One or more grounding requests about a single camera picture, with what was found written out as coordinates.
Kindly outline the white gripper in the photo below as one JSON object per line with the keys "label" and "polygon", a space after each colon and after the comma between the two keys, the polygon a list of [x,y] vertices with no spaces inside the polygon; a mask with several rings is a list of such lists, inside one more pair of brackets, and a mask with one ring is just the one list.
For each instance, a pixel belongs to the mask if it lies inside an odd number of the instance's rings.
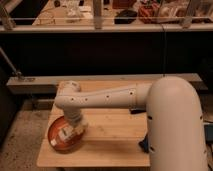
{"label": "white gripper", "polygon": [[59,127],[59,138],[62,142],[77,142],[81,139],[88,127],[86,121],[81,121],[77,126],[72,126],[68,123]]}

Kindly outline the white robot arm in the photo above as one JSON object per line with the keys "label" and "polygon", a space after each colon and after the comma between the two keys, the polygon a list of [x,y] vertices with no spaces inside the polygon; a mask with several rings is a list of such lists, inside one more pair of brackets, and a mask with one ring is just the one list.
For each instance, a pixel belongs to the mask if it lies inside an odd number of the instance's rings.
{"label": "white robot arm", "polygon": [[55,105],[75,128],[82,125],[84,108],[144,108],[151,171],[208,171],[200,99],[180,77],[89,92],[70,81],[57,93]]}

